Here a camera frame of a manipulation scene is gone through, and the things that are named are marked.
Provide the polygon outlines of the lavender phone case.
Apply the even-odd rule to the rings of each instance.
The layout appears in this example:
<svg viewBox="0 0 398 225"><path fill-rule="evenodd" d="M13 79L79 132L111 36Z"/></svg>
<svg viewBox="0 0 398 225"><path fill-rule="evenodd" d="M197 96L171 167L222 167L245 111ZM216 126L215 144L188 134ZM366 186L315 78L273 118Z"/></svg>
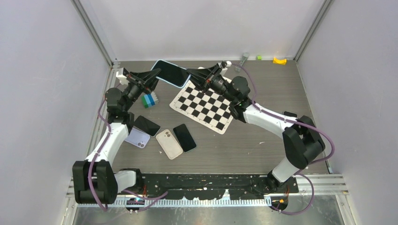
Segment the lavender phone case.
<svg viewBox="0 0 398 225"><path fill-rule="evenodd" d="M143 149L150 140L150 135L138 129L132 128L129 135L124 139L125 142L130 143L138 148Z"/></svg>

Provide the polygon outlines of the cream phone case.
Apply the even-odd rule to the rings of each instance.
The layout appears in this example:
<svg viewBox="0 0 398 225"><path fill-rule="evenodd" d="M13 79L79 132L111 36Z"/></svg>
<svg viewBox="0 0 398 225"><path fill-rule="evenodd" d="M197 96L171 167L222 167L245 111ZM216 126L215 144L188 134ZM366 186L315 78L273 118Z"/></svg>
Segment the cream phone case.
<svg viewBox="0 0 398 225"><path fill-rule="evenodd" d="M170 130L163 130L162 132L158 133L155 138L168 159L173 160L183 153L182 147Z"/></svg>

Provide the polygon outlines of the black phone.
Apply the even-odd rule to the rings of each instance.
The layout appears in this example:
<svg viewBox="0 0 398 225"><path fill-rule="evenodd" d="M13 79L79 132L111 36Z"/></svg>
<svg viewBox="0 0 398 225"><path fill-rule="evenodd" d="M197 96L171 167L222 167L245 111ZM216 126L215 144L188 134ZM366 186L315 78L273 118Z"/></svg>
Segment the black phone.
<svg viewBox="0 0 398 225"><path fill-rule="evenodd" d="M298 115L293 112L284 111L283 115L296 118Z"/></svg>

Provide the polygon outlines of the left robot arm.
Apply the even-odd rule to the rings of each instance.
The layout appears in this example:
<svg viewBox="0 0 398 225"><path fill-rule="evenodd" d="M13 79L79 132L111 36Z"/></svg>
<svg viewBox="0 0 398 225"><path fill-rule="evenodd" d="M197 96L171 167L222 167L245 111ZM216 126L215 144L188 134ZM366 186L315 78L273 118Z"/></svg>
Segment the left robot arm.
<svg viewBox="0 0 398 225"><path fill-rule="evenodd" d="M117 195L128 189L139 194L144 182L139 169L123 169L115 173L112 169L116 154L131 133L134 126L132 105L143 94L155 90L161 72L159 68L147 72L130 72L121 68L116 78L125 89L108 89L104 94L107 117L99 115L107 130L95 149L83 161L76 161L72 166L75 201L79 204L98 204L103 210L113 204Z"/></svg>

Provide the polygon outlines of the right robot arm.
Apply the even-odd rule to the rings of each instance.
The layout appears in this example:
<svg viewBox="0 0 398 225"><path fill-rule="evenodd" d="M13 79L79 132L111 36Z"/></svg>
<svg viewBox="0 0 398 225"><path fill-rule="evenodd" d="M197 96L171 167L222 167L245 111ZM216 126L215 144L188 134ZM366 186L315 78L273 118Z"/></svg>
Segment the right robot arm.
<svg viewBox="0 0 398 225"><path fill-rule="evenodd" d="M270 190L281 192L290 177L305 169L325 150L325 143L311 118L298 118L289 112L279 114L255 103L249 97L251 89L245 77L236 76L227 81L223 75L230 65L229 61L223 61L209 68L191 68L187 73L200 91L212 89L228 100L234 119L259 126L282 139L285 158L265 178Z"/></svg>

